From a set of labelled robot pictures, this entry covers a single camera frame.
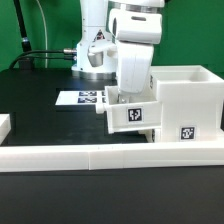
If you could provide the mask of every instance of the black table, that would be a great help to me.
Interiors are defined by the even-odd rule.
[[[71,71],[0,73],[0,112],[10,113],[4,146],[146,142],[107,134],[94,106],[55,106],[61,90],[103,89]],[[2,224],[222,224],[224,168],[181,167],[0,174]]]

